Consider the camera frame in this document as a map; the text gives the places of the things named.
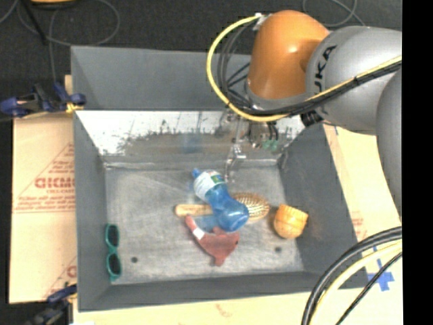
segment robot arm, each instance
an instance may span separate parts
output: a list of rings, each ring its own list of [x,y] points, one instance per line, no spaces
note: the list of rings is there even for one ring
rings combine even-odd
[[[350,131],[376,135],[401,217],[401,32],[368,26],[330,32],[301,12],[271,14],[254,39],[242,93],[247,104],[236,104],[240,102],[233,100],[236,97],[212,83],[211,51],[211,85],[244,118],[271,122],[309,114]]]

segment blue plastic bottle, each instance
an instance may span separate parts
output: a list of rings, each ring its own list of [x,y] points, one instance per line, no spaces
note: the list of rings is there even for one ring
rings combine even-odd
[[[216,171],[192,171],[194,192],[203,201],[210,204],[219,227],[226,232],[239,230],[250,217],[248,208],[232,198],[227,190],[222,175]]]

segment bin floor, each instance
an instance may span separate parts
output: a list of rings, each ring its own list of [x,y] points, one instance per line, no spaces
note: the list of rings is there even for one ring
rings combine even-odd
[[[194,241],[183,218],[175,215],[177,204],[202,203],[193,192],[192,167],[164,171],[106,167],[108,219],[120,229],[122,276],[114,284],[303,270],[296,240],[280,238],[273,229],[275,210],[285,202],[277,165],[240,167],[229,183],[231,193],[264,196],[271,210],[240,230],[237,248],[220,267]]]

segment gray bin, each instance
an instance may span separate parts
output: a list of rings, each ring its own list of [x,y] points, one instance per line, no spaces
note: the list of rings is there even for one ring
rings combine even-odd
[[[74,116],[79,310],[308,291],[357,242],[323,127],[303,129],[291,118],[278,123],[283,146],[247,149],[229,183],[231,192],[265,195],[270,213],[240,230],[223,266],[211,265],[174,214],[178,203],[200,202],[192,168],[223,172],[231,146],[233,129],[215,133],[225,108],[207,83],[205,61],[205,53],[72,48],[74,92],[89,98]],[[230,71],[247,61],[234,56]],[[309,214],[295,240],[273,231],[280,203]],[[113,282],[107,223],[121,236],[123,273]],[[346,286],[366,279],[361,272]]]

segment green sunglasses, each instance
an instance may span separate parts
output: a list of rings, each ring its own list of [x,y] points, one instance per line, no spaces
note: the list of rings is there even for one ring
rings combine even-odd
[[[122,274],[122,266],[117,253],[119,247],[120,234],[116,225],[107,224],[106,226],[106,244],[108,246],[108,254],[106,259],[107,271],[110,274],[110,280],[113,282]]]

